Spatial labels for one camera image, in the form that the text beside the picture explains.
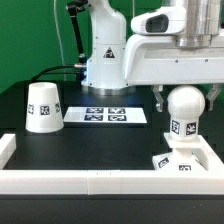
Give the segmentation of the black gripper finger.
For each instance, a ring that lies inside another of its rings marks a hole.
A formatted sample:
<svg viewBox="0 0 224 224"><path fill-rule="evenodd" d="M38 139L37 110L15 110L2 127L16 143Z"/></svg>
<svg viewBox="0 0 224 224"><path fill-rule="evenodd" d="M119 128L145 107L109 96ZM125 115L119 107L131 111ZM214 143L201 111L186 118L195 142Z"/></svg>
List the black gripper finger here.
<svg viewBox="0 0 224 224"><path fill-rule="evenodd" d="M163 91L163 86L162 85L153 85L152 86L152 92L153 92L154 97L157 101L156 109L157 109L158 112L163 111L164 99L161 95L162 91Z"/></svg>
<svg viewBox="0 0 224 224"><path fill-rule="evenodd" d="M207 109L212 110L216 98L220 95L223 90L222 84L211 84L210 89L206 95Z"/></svg>

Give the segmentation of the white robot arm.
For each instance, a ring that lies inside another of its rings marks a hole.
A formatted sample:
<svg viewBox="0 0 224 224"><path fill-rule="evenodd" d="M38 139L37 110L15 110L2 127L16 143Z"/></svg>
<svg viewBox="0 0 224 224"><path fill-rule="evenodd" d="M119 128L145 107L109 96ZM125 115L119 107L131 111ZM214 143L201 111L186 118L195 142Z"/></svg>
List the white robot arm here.
<svg viewBox="0 0 224 224"><path fill-rule="evenodd" d="M84 90L118 95L149 85L163 109L165 85L209 84L213 102L224 89L223 0L167 0L151 12L126 19L108 0L88 0L92 55L87 60Z"/></svg>

